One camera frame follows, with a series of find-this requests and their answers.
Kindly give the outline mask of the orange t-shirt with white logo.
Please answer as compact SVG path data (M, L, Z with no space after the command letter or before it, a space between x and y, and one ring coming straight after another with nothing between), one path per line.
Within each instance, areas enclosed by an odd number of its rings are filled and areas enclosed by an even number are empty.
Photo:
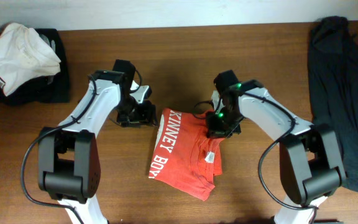
M206 121L165 108L162 111L149 178L164 182L202 201L221 175L222 138L208 138Z

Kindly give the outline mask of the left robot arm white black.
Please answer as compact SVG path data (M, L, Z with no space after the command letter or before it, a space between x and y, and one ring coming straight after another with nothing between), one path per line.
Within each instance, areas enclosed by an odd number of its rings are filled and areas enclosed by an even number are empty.
M139 72L117 59L112 70L97 70L85 96L56 128L43 128L38 143L40 190L64 208L73 223L107 223L96 191L101 179L96 138L112 111L123 128L156 126L156 107L148 85L135 82Z

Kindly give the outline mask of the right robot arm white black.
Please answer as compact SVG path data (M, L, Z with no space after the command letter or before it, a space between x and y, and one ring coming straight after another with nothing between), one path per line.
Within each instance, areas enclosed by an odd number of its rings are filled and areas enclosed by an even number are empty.
M241 133L249 119L272 139L258 161L263 189L280 206L273 223L316 223L319 206L346 181L337 136L328 124L313 124L286 109L257 80L240 82L232 70L213 81L214 108L206 115L209 138L229 138ZM285 199L274 196L262 177L267 154L279 147L280 181Z

